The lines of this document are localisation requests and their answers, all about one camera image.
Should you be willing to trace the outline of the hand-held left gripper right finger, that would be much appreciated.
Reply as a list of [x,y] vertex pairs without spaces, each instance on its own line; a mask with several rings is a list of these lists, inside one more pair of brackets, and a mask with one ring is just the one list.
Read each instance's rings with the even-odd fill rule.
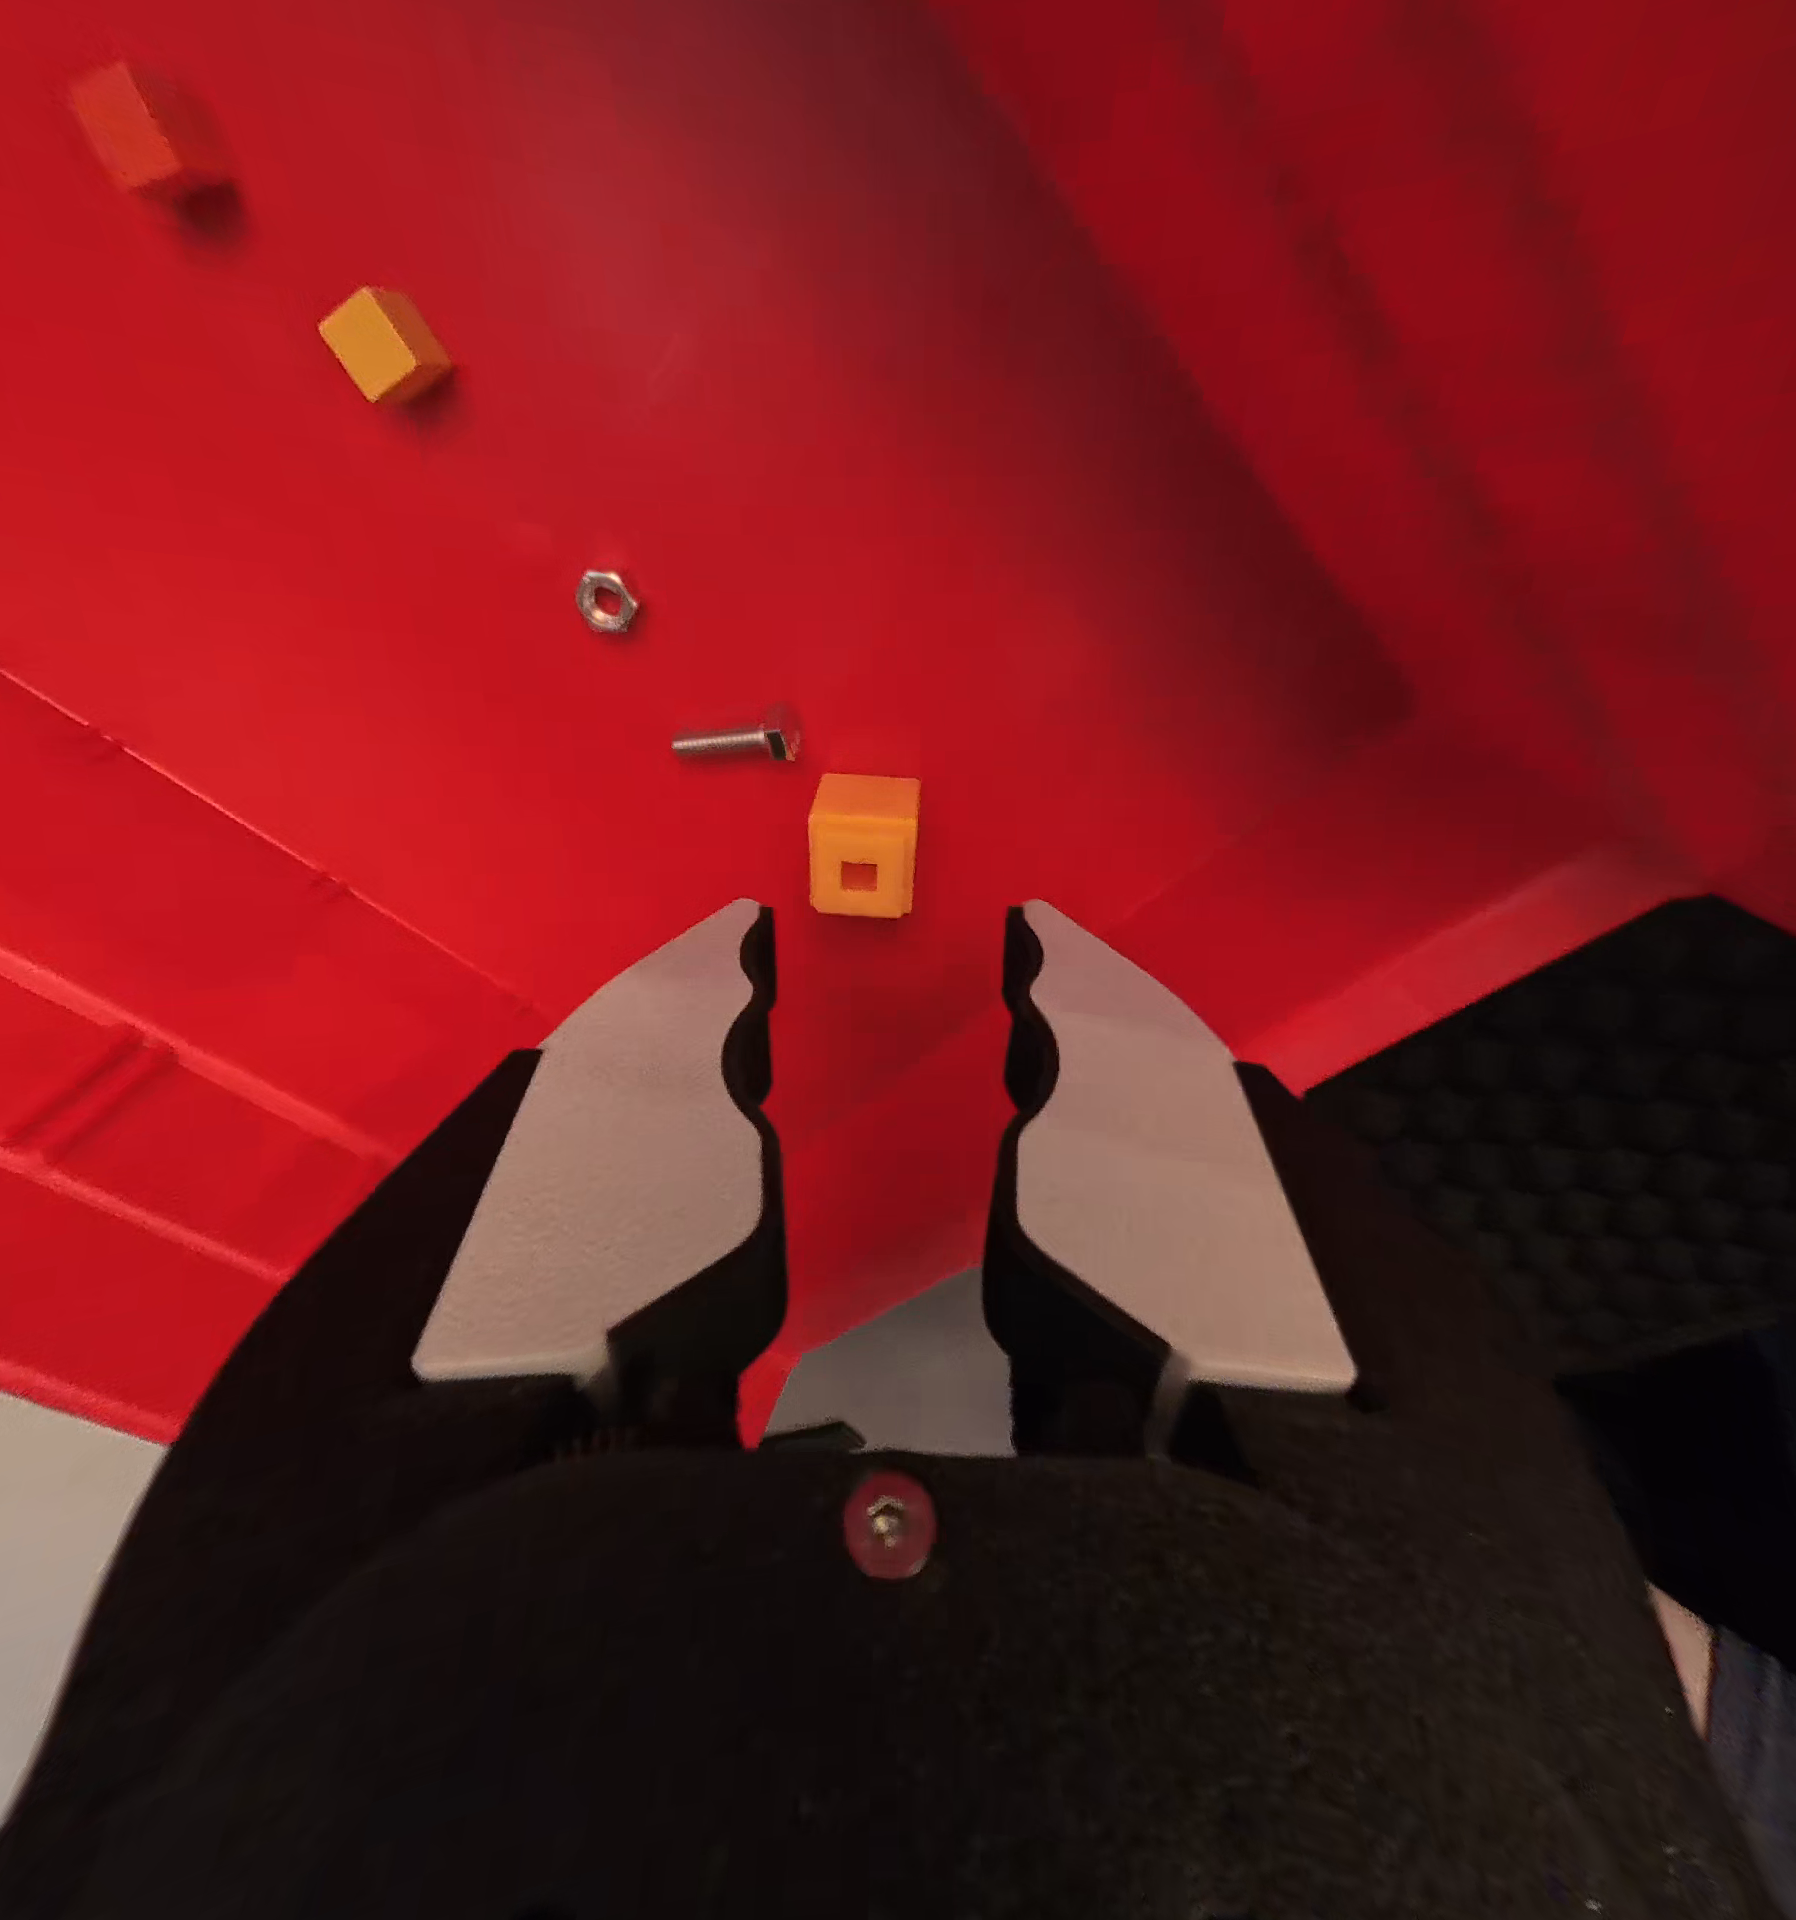
[[1047,900],[1008,912],[1005,1000],[983,1302],[1017,1378],[1346,1393],[1356,1358],[1229,1045]]

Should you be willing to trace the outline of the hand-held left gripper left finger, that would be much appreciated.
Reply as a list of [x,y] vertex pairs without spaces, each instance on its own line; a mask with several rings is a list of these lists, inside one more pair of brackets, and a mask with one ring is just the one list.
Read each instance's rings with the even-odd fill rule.
[[416,1343],[421,1382],[735,1385],[787,1309],[775,924],[738,899],[542,1045]]

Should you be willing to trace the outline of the orange cube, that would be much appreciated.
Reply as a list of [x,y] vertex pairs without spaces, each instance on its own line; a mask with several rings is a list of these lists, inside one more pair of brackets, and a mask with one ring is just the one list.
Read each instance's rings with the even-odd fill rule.
[[910,915],[922,782],[827,772],[809,814],[811,902],[834,917]]

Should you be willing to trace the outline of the small metal screw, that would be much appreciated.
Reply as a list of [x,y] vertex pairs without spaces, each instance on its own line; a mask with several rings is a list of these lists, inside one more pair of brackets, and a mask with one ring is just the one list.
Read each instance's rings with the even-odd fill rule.
[[804,730],[795,709],[785,703],[767,709],[767,716],[745,726],[689,730],[670,740],[672,753],[686,762],[758,758],[792,765],[800,758]]

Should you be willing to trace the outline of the red plastic bin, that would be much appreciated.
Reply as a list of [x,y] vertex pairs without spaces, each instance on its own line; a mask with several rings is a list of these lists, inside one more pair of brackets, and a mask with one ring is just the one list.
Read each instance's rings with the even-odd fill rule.
[[785,1370],[978,1253],[1006,907],[1305,1089],[1690,893],[1796,931],[1796,4],[0,4],[2,1390],[173,1439],[738,897]]

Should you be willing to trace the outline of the red cube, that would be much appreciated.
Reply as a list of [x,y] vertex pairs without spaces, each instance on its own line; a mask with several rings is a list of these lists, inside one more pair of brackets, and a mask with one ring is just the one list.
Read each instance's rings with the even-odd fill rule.
[[181,83],[139,64],[102,64],[70,85],[70,108],[122,193],[191,205],[237,183],[216,113]]

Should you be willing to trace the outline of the black ribbed pad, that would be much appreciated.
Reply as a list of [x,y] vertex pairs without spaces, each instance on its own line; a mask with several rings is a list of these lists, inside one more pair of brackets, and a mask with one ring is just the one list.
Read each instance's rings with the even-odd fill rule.
[[1661,905],[1307,1093],[1557,1375],[1796,1314],[1796,936]]

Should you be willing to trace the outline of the yellow cube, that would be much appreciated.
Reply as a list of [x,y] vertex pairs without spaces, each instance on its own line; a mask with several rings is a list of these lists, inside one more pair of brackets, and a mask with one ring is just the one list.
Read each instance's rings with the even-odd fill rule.
[[427,397],[454,375],[454,360],[409,296],[384,286],[362,286],[318,321],[357,392],[375,405],[405,405]]

